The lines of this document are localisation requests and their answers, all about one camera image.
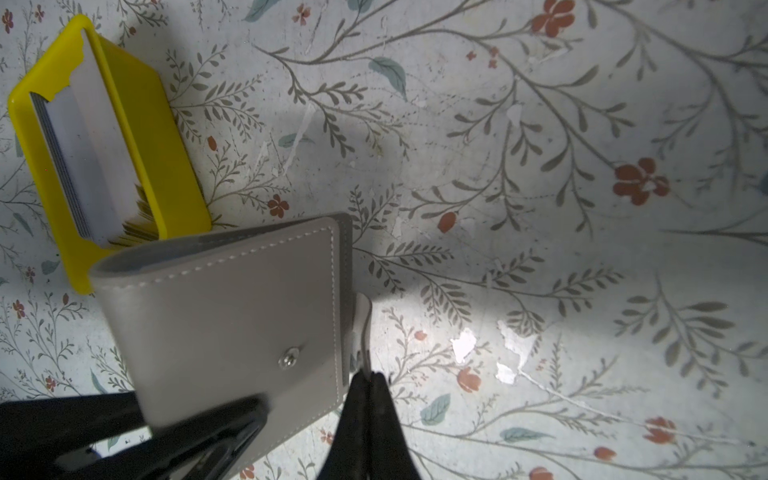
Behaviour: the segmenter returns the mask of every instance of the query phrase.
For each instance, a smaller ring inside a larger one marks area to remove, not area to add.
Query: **floral tablecloth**
[[[0,13],[3,98],[77,13],[155,68],[216,228],[354,217],[423,478],[768,475],[765,1]],[[130,390],[0,115],[0,399]],[[336,421],[239,477],[314,478]]]

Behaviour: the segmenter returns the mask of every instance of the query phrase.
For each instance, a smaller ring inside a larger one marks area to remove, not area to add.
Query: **red flower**
[[[531,29],[540,31],[542,28],[549,38],[558,36],[561,28],[573,25],[576,17],[570,13],[574,9],[574,0],[545,0],[544,11],[541,15],[536,15],[531,21]]]
[[[310,7],[304,8],[304,4],[301,4],[296,11],[299,12],[299,14],[293,16],[293,23],[301,20],[301,26],[306,25],[306,19],[310,16]]]
[[[22,317],[24,317],[24,316],[27,316],[27,314],[26,314],[26,313],[24,313],[24,305],[22,305],[22,303],[21,303],[21,302],[19,302],[18,300],[16,300],[16,301],[15,301],[14,303],[12,303],[11,305],[13,305],[13,310],[15,310],[15,311],[16,311],[16,318],[22,318]]]
[[[656,417],[655,419],[648,419],[645,422],[650,425],[656,425],[663,429],[675,430],[677,428],[674,425],[674,422],[672,422],[671,420],[667,420],[664,417]],[[648,431],[650,432],[650,435],[643,435],[644,439],[650,440],[653,443],[657,443],[658,445],[664,445],[666,443],[674,443],[673,433],[669,433],[667,430],[662,430],[662,429],[649,429],[647,426],[645,428],[648,429]]]
[[[256,478],[256,474],[253,473],[253,465],[243,468],[240,472],[240,478],[246,480],[246,478]]]
[[[466,367],[456,376],[458,386],[467,393],[477,392],[480,390],[480,377],[469,372],[469,367]]]
[[[616,456],[616,452],[606,447],[597,447],[594,450],[594,456],[604,462],[610,462]]]
[[[437,224],[438,230],[445,233],[451,230],[456,225],[456,214],[448,212],[440,218],[440,222]]]
[[[528,473],[530,480],[554,480],[552,472],[544,467],[536,467]]]
[[[285,214],[285,210],[288,210],[288,202],[285,200],[280,199],[280,195],[275,194],[274,197],[272,197],[274,200],[270,200],[266,206],[270,209],[270,214],[273,217],[280,217],[283,218],[283,215]]]
[[[320,429],[320,441],[332,445],[333,434],[331,432],[326,432],[325,429]]]
[[[5,13],[2,15],[2,23],[5,25],[5,33],[11,33],[13,28],[13,14],[5,9]]]
[[[50,376],[48,376],[45,379],[45,388],[48,390],[51,390],[53,392],[53,389],[56,388],[56,380],[53,380]]]
[[[614,172],[618,180],[614,185],[614,193],[619,197],[632,197],[632,203],[642,205],[648,200],[650,190],[659,197],[670,193],[670,182],[666,177],[652,177],[656,171],[653,158],[641,158],[637,165],[621,165]]]

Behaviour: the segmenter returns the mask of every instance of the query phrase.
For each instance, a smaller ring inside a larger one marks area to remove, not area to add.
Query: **leather wallet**
[[[337,408],[360,358],[355,315],[370,318],[352,292],[351,232],[333,214],[147,243],[94,265],[147,424],[259,396],[267,423],[235,475]]]

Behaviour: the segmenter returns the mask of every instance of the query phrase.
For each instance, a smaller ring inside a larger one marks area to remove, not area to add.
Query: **yellow plastic container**
[[[8,113],[72,287],[90,293],[88,269],[115,250],[100,248],[78,235],[29,97],[33,91],[52,101],[69,85],[70,74],[83,61],[82,30],[91,43],[160,238],[207,232],[210,215],[157,72],[102,38],[88,17],[75,16],[13,89]]]

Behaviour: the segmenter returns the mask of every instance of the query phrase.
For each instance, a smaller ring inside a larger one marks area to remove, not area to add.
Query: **wallet flap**
[[[142,263],[152,250],[137,247],[133,269],[115,267],[120,258],[97,265],[91,281],[147,424],[261,396],[269,418],[237,472],[336,408],[345,384],[339,235],[324,217],[159,263]],[[281,368],[290,349],[295,364]]]

